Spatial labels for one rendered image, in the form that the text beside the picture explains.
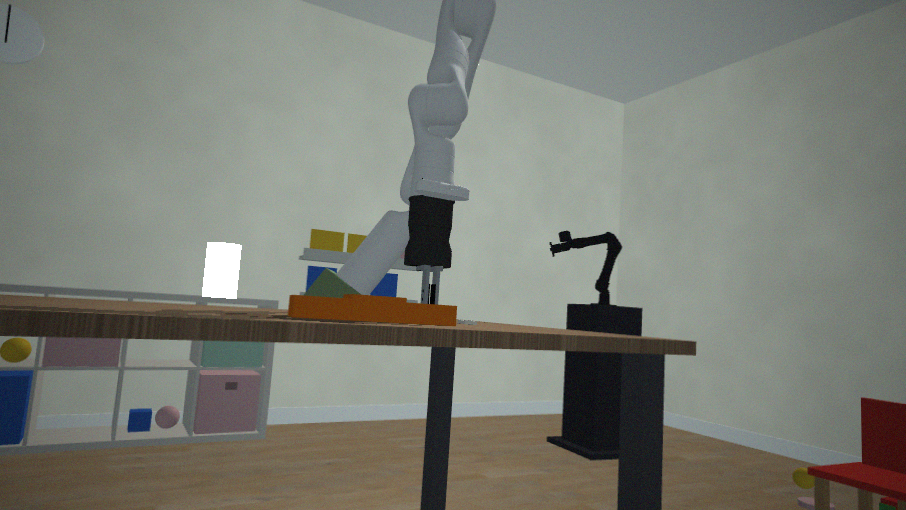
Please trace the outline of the orange bins with labels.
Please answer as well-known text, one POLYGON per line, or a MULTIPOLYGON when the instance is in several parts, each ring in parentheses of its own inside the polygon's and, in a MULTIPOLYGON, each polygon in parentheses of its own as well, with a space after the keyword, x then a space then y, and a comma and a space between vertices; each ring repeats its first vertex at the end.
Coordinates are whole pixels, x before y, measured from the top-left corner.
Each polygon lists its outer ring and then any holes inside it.
POLYGON ((457 306, 407 303, 407 298, 358 294, 344 294, 343 298, 290 295, 288 316, 456 326, 457 306))

